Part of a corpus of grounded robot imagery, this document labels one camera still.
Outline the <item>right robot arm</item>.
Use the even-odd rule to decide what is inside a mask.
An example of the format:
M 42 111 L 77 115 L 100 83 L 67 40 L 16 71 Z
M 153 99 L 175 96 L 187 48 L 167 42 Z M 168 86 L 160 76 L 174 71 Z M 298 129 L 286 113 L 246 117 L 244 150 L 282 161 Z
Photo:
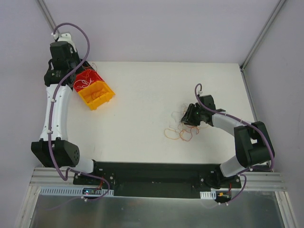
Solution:
M 274 159 L 275 152 L 263 122 L 248 123 L 229 115 L 223 109 L 216 109 L 211 95 L 198 97 L 198 102 L 190 104 L 181 123 L 199 126 L 202 122 L 217 127 L 234 137 L 236 155 L 220 164 L 214 175 L 214 183 L 225 187 L 231 177 L 247 171 L 258 164 Z

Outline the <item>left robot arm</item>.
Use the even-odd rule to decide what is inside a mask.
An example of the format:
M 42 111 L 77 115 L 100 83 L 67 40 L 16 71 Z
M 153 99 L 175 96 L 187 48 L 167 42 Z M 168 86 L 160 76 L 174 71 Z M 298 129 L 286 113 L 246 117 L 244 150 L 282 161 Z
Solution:
M 72 41 L 55 41 L 50 44 L 52 58 L 44 75 L 47 108 L 44 127 L 31 151 L 49 168 L 70 167 L 84 172 L 84 179 L 91 185 L 100 181 L 100 172 L 94 161 L 80 155 L 78 146 L 69 142 L 67 135 L 68 105 L 76 79 L 74 68 L 81 62 Z

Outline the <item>red bin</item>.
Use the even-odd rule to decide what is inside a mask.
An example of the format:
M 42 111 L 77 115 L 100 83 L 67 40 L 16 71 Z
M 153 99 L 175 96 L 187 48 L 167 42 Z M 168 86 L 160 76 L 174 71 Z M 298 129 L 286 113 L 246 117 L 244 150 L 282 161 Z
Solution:
M 84 88 L 89 87 L 96 81 L 103 81 L 103 79 L 95 70 L 87 69 L 76 76 L 73 88 L 76 90 L 76 92 L 79 92 Z

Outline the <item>yellow bin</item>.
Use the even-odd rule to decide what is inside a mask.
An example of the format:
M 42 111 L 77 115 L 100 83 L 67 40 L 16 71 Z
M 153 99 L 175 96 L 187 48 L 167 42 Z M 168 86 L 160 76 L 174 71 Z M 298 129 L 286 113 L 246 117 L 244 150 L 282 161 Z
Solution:
M 104 81 L 96 81 L 78 94 L 90 110 L 96 110 L 115 96 L 114 91 Z

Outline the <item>left aluminium frame post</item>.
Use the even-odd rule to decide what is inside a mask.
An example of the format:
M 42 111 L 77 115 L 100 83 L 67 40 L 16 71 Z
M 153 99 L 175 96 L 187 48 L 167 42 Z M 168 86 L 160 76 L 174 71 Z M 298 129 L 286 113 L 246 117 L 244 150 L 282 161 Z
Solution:
M 48 26 L 50 27 L 51 32 L 53 32 L 57 25 L 51 15 L 51 12 L 50 12 L 46 2 L 44 0 L 35 0 L 35 2 L 37 3 L 43 17 L 45 18 Z

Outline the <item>aluminium frame post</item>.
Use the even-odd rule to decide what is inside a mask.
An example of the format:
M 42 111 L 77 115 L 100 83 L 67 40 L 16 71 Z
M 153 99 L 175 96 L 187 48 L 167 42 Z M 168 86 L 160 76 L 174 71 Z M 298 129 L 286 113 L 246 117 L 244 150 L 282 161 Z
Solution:
M 53 32 L 57 25 L 51 15 L 51 12 L 50 12 L 46 2 L 44 0 L 35 0 L 35 2 L 37 3 L 43 17 L 45 18 L 48 26 L 50 27 L 51 32 Z
M 243 63 L 240 65 L 240 71 L 243 72 L 246 67 L 248 66 L 250 60 L 254 56 L 254 54 L 257 52 L 259 46 L 262 44 L 267 32 L 270 30 L 271 26 L 275 22 L 276 18 L 278 17 L 279 13 L 281 12 L 284 5 L 287 3 L 287 0 L 279 0 L 274 9 L 272 10 L 270 16 L 266 20 L 264 26 L 262 27 L 261 31 L 259 32 L 256 40 L 254 41 L 250 51 L 246 55 Z

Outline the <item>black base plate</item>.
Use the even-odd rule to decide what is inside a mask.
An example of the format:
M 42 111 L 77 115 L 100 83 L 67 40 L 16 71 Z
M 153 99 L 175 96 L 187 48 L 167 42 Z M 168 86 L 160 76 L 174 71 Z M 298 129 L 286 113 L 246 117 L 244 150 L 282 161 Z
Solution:
M 92 175 L 104 178 L 115 196 L 198 199 L 211 189 L 240 189 L 237 175 L 225 178 L 219 164 L 94 162 Z

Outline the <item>right aluminium frame post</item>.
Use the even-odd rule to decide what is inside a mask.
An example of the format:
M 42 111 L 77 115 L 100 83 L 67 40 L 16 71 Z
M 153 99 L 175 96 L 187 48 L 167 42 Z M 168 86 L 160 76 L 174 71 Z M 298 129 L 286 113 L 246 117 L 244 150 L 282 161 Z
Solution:
M 279 0 L 274 9 L 272 10 L 270 16 L 266 20 L 264 26 L 262 27 L 261 31 L 259 32 L 256 40 L 254 41 L 250 51 L 246 55 L 243 63 L 240 65 L 240 71 L 243 72 L 246 67 L 248 66 L 250 60 L 254 56 L 254 54 L 257 52 L 259 46 L 262 44 L 267 32 L 270 30 L 271 26 L 275 22 L 276 18 L 278 17 L 279 13 L 281 12 L 284 5 L 287 3 L 287 0 Z

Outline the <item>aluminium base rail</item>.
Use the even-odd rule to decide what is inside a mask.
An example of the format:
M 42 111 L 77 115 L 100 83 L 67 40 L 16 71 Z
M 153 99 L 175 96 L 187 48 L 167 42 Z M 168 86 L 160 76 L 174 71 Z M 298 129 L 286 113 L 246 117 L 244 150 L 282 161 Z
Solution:
M 30 180 L 30 186 L 69 186 L 73 185 L 74 174 L 68 174 L 68 180 L 64 181 L 53 168 L 35 168 Z

